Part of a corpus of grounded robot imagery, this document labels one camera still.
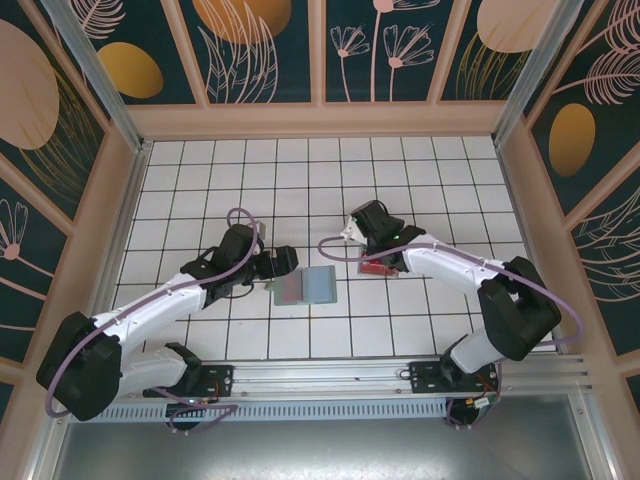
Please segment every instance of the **gray metal surface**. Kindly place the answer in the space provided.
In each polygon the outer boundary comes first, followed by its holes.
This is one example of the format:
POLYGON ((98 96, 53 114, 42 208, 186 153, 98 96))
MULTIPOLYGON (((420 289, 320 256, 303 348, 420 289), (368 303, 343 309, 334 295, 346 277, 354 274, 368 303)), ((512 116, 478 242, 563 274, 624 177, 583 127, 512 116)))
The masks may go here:
POLYGON ((566 397, 506 398, 482 425, 442 419, 73 424, 57 480, 591 478, 566 397))
POLYGON ((531 55, 518 76, 498 119, 494 129, 495 143, 498 147, 509 138, 513 127, 520 120, 527 102, 562 46, 562 42, 577 18, 583 2, 584 0, 558 2, 551 20, 542 33, 536 48, 531 51, 531 55))

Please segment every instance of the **pink line drawing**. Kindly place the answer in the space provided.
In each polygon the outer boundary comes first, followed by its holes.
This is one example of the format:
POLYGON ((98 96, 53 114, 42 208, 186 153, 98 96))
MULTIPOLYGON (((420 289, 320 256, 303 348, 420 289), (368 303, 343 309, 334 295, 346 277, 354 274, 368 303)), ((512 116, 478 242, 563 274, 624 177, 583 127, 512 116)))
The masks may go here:
POLYGON ((362 32, 362 27, 347 27, 344 29, 344 32, 342 32, 340 27, 333 27, 329 32, 333 46, 336 48, 336 52, 340 57, 344 93, 347 96, 347 102, 351 102, 349 87, 347 85, 347 75, 344 68, 344 59, 367 53, 369 51, 369 44, 365 43, 366 36, 362 32))

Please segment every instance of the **square tile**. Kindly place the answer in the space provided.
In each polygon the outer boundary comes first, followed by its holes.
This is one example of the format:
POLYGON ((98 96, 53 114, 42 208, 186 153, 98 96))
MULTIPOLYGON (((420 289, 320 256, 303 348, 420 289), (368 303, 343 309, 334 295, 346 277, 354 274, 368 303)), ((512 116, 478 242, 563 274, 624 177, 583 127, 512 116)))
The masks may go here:
POLYGON ((176 192, 171 207, 171 218, 202 218, 207 205, 207 192, 176 192))
POLYGON ((213 153, 213 163, 244 163, 244 140, 218 140, 213 153))
POLYGON ((274 296, 271 295, 271 319, 274 318, 309 318, 309 305, 274 305, 274 296))
POLYGON ((206 216, 226 218, 232 208, 240 206, 240 190, 209 190, 206 216))
POLYGON ((513 213, 485 213, 484 221, 491 242, 522 242, 520 228, 513 213))
POLYGON ((276 217, 273 243, 277 246, 307 247, 309 245, 309 220, 307 217, 276 217))
POLYGON ((129 239, 129 250, 162 250, 167 220, 137 220, 129 239))
POLYGON ((340 185, 339 163, 318 162, 309 164, 310 187, 339 187, 340 185))
POLYGON ((443 185, 471 185, 471 169, 468 160, 438 161, 440 178, 443 185))
POLYGON ((471 334, 469 315, 433 315, 433 336, 436 340, 436 353, 442 355, 451 345, 463 336, 471 334))
POLYGON ((340 145, 337 138, 312 138, 309 140, 309 160, 312 162, 337 162, 340 145))
POLYGON ((189 322, 187 348, 201 360, 224 360, 229 322, 189 322))
POLYGON ((373 165, 371 162, 343 162, 342 185, 345 187, 372 187, 373 165))
POLYGON ((467 313, 467 302, 464 293, 456 290, 439 280, 426 279, 429 312, 439 313, 467 313))
POLYGON ((169 190, 176 189, 176 180, 178 178, 178 167, 149 167, 147 175, 144 179, 142 190, 169 190))
POLYGON ((438 163, 433 160, 407 162, 409 185, 440 185, 438 163))
POLYGON ((337 282, 336 293, 338 294, 337 303, 311 305, 311 318, 348 317, 349 316, 349 296, 347 295, 347 282, 344 282, 344 281, 337 282))
POLYGON ((404 161, 373 162, 376 186, 407 185, 407 171, 404 161))
MULTIPOLYGON (((266 290, 264 283, 256 283, 253 292, 247 297, 231 300, 231 320, 242 318, 269 318, 269 304, 271 292, 266 290)), ((248 291, 247 287, 236 286, 233 288, 233 296, 243 295, 248 291)))
POLYGON ((127 252, 120 283, 156 284, 162 252, 127 252))
POLYGON ((343 161, 371 160, 371 141, 368 138, 341 138, 340 158, 343 161))
POLYGON ((433 355, 436 353, 428 315, 391 317, 396 355, 433 355))
POLYGON ((442 187, 411 187, 414 213, 446 213, 442 187))
POLYGON ((191 314, 191 320, 229 320, 231 300, 221 298, 207 308, 191 314))
POLYGON ((278 165, 276 169, 277 188, 306 188, 309 179, 307 178, 306 163, 287 163, 278 165))
POLYGON ((182 165, 176 190, 206 190, 210 174, 210 165, 182 165))
MULTIPOLYGON (((336 257, 346 257, 347 250, 345 247, 327 247, 323 249, 329 255, 333 255, 336 257)), ((310 249, 310 266, 311 267, 324 267, 324 266, 333 266, 336 272, 337 280, 346 280, 347 279, 347 263, 346 262, 334 262, 326 257, 320 255, 320 252, 317 248, 310 249)))
POLYGON ((243 190, 240 206, 254 217, 272 217, 274 190, 243 190))
POLYGON ((312 188, 309 190, 310 215, 342 215, 340 188, 312 188))
POLYGON ((229 322, 227 360, 266 360, 269 322, 232 320, 229 322))
POLYGON ((276 140, 247 140, 247 163, 269 163, 276 161, 276 140))
POLYGON ((484 318, 482 318, 481 314, 476 313, 471 315, 471 328, 474 333, 484 328, 484 318))
POLYGON ((504 184, 498 160, 469 160, 476 184, 504 184))
POLYGON ((311 319, 311 357, 351 356, 351 325, 348 318, 311 319))
POLYGON ((479 213, 449 215, 455 243, 486 243, 487 229, 479 213))
POLYGON ((389 279, 391 315, 426 315, 429 313, 427 292, 422 279, 389 279))
POLYGON ((315 247, 320 240, 335 237, 344 230, 344 217, 311 217, 309 227, 309 245, 315 247))
POLYGON ((399 137, 379 137, 371 139, 374 160, 404 160, 399 137))
POLYGON ((529 258, 523 243, 494 243, 491 248, 496 259, 504 262, 513 260, 515 257, 529 258))
POLYGON ((453 243, 449 215, 416 215, 416 226, 425 229, 428 234, 433 235, 441 242, 453 243))
POLYGON ((154 142, 150 165, 179 165, 184 142, 154 142))
POLYGON ((469 158, 496 158, 496 148, 491 137, 463 137, 469 158))
POLYGON ((302 217, 309 213, 309 190, 291 188, 276 190, 277 217, 302 217))
POLYGON ((391 319, 364 317, 351 319, 354 357, 389 357, 393 355, 391 319))
POLYGON ((306 138, 278 140, 278 162, 306 162, 309 141, 306 138))
POLYGON ((166 283, 187 263, 198 258, 198 250, 167 250, 162 253, 158 283, 166 283))
POLYGON ((202 242, 198 248, 202 247, 201 250, 204 251, 209 247, 220 245, 228 228, 227 220, 224 218, 205 220, 202 227, 202 242))
POLYGON ((242 178, 242 188, 274 188, 276 185, 276 164, 246 164, 242 178))
POLYGON ((480 211, 480 204, 478 203, 478 195, 476 194, 475 187, 447 185, 443 187, 443 189, 449 213, 472 213, 480 211))
POLYGON ((351 317, 389 315, 387 286, 384 280, 351 280, 349 282, 351 317))
POLYGON ((113 308, 120 308, 134 301, 140 297, 144 297, 148 293, 155 290, 154 285, 118 285, 118 291, 116 293, 115 300, 113 302, 113 308))
POLYGON ((438 160, 467 158, 460 137, 433 137, 433 146, 438 160))
POLYGON ((213 140, 184 142, 182 165, 210 165, 215 144, 213 140))
POLYGON ((309 358, 309 320, 271 320, 269 358, 309 358))
POLYGON ((350 214, 358 207, 377 198, 374 187, 345 188, 342 190, 342 195, 344 197, 345 214, 350 214))
POLYGON ((405 160, 434 160, 431 137, 402 137, 405 160))
POLYGON ((378 200, 385 204, 391 215, 410 215, 413 212, 409 187, 378 187, 376 191, 378 200))
POLYGON ((211 168, 211 190, 239 190, 242 187, 243 165, 213 165, 211 168))
POLYGON ((143 192, 140 195, 136 220, 169 218, 173 192, 143 192))
POLYGON ((164 248, 176 250, 195 250, 200 248, 202 219, 171 220, 164 248))
POLYGON ((154 352, 171 342, 178 342, 180 345, 184 345, 187 340, 188 326, 188 322, 170 323, 156 334, 147 338, 144 351, 154 352))
POLYGON ((479 185, 476 187, 483 212, 512 212, 511 198, 504 185, 479 185))

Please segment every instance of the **leaf illustration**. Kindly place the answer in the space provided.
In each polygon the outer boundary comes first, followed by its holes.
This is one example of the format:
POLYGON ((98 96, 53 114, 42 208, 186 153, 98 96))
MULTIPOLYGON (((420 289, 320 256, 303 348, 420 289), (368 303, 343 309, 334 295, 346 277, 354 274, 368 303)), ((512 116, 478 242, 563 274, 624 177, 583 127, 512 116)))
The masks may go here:
POLYGON ((640 46, 640 0, 617 0, 605 30, 605 38, 617 52, 640 46))
POLYGON ((622 100, 640 86, 640 50, 628 53, 612 50, 600 55, 587 78, 576 83, 584 83, 585 94, 591 103, 622 105, 622 100))
POLYGON ((70 4, 82 31, 97 40, 105 40, 126 15, 122 0, 70 0, 70 4))

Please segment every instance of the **purple cable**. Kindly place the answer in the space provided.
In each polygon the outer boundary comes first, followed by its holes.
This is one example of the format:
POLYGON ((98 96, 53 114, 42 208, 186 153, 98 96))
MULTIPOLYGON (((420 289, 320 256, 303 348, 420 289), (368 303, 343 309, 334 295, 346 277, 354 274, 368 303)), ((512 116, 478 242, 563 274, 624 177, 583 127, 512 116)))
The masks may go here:
POLYGON ((235 267, 231 268, 230 270, 227 270, 224 273, 221 273, 220 275, 215 275, 213 277, 205 278, 203 280, 193 280, 190 282, 181 283, 179 285, 174 285, 171 287, 167 287, 163 290, 160 290, 155 294, 151 295, 150 297, 140 300, 139 302, 135 303, 131 307, 122 311, 121 313, 116 315, 114 318, 106 322, 104 325, 101 325, 100 327, 96 328, 93 332, 91 332, 89 335, 83 338, 65 357, 63 362, 60 364, 60 367, 58 367, 56 374, 53 376, 51 383, 49 384, 49 388, 47 389, 47 397, 44 403, 44 408, 45 408, 45 411, 47 412, 47 415, 49 415, 52 418, 62 418, 69 415, 70 413, 69 410, 64 410, 62 412, 54 411, 53 409, 54 392, 56 391, 56 388, 58 388, 60 379, 62 378, 62 375, 64 375, 64 372, 69 367, 69 364, 71 364, 75 356, 78 355, 78 353, 80 353, 80 351, 82 351, 82 349, 86 347, 94 338, 96 338, 102 332, 107 330, 109 327, 112 327, 113 325, 116 325, 118 322, 122 321, 122 319, 126 318, 127 316, 131 315, 132 313, 138 311, 142 307, 148 305, 149 303, 157 300, 158 298, 166 294, 169 294, 171 292, 175 292, 178 290, 182 290, 183 288, 189 288, 196 285, 204 285, 211 282, 217 282, 218 280, 222 280, 223 278, 226 278, 229 275, 233 275, 235 272, 240 270, 249 261, 249 259, 253 255, 256 245, 258 244, 258 224, 256 223, 256 219, 253 218, 253 215, 251 215, 244 208, 232 208, 231 210, 229 210, 229 213, 227 213, 227 225, 229 227, 231 227, 231 216, 236 212, 239 212, 245 215, 251 222, 251 228, 253 229, 253 239, 251 241, 251 246, 249 247, 249 251, 244 256, 244 258, 235 267))
POLYGON ((579 339, 580 337, 582 337, 582 334, 584 332, 584 322, 582 321, 582 318, 580 317, 580 315, 578 314, 578 312, 576 312, 573 307, 571 305, 569 305, 567 302, 565 302, 564 300, 562 300, 560 297, 558 297, 557 295, 555 295, 553 292, 550 292, 549 290, 547 290, 546 288, 538 285, 535 282, 532 282, 531 280, 529 280, 528 278, 524 278, 516 273, 510 272, 509 270, 506 270, 504 268, 498 267, 496 265, 492 265, 486 261, 483 261, 482 259, 478 259, 472 255, 469 255, 465 252, 462 252, 460 250, 458 250, 457 248, 452 248, 449 247, 447 245, 443 245, 441 243, 410 243, 407 245, 403 245, 401 247, 395 247, 395 248, 391 248, 389 250, 385 250, 384 252, 379 252, 376 253, 374 255, 368 255, 366 257, 336 257, 333 255, 330 255, 328 253, 326 253, 323 250, 324 244, 328 243, 328 242, 333 242, 336 240, 343 240, 343 237, 329 237, 329 238, 325 238, 324 240, 321 240, 320 243, 318 243, 318 252, 320 253, 320 255, 322 255, 325 258, 328 258, 329 260, 333 260, 334 262, 367 262, 370 260, 376 260, 378 258, 382 258, 385 257, 387 255, 391 255, 392 253, 399 253, 399 252, 403 252, 404 250, 407 250, 409 248, 428 248, 434 251, 437 250, 441 250, 443 252, 448 252, 451 253, 453 255, 456 255, 460 258, 463 258, 467 261, 470 261, 472 263, 475 263, 478 266, 481 266, 483 268, 486 268, 487 270, 491 270, 493 272, 499 273, 501 275, 504 275, 505 277, 510 278, 513 281, 516 281, 518 283, 521 283, 522 285, 526 285, 527 287, 531 288, 532 290, 535 290, 536 292, 544 295, 545 297, 549 298, 550 300, 554 301, 555 303, 557 303, 558 305, 560 305, 561 307, 563 307, 567 312, 569 312, 569 315, 571 315, 573 317, 573 319, 576 322, 577 325, 577 330, 576 333, 574 333, 573 335, 570 335, 568 337, 565 338, 561 338, 559 340, 549 340, 546 342, 540 342, 538 344, 538 346, 540 347, 544 347, 544 346, 549 346, 549 345, 560 345, 563 343, 570 343, 573 342, 577 339, 579 339))
POLYGON ((171 398, 172 400, 175 400, 176 402, 182 403, 183 405, 187 405, 188 408, 182 408, 180 410, 176 410, 175 412, 173 412, 173 414, 169 418, 169 427, 171 428, 171 431, 174 434, 178 431, 178 429, 173 424, 173 421, 176 419, 176 417, 178 415, 182 415, 183 413, 197 412, 197 411, 200 411, 200 410, 226 410, 226 412, 223 413, 222 415, 220 415, 219 417, 215 418, 214 420, 212 420, 209 423, 206 423, 204 425, 204 427, 200 427, 200 428, 195 427, 195 428, 192 428, 191 430, 185 431, 185 436, 188 436, 188 435, 193 435, 194 433, 204 432, 205 430, 208 430, 211 427, 216 426, 224 418, 228 417, 229 415, 232 415, 238 409, 238 405, 207 405, 207 404, 199 403, 199 402, 191 403, 188 400, 185 400, 184 398, 178 397, 177 395, 174 395, 174 394, 172 394, 170 392, 167 392, 163 388, 156 387, 156 388, 152 388, 151 390, 153 390, 154 392, 157 392, 157 393, 159 393, 161 395, 164 395, 167 398, 171 398))

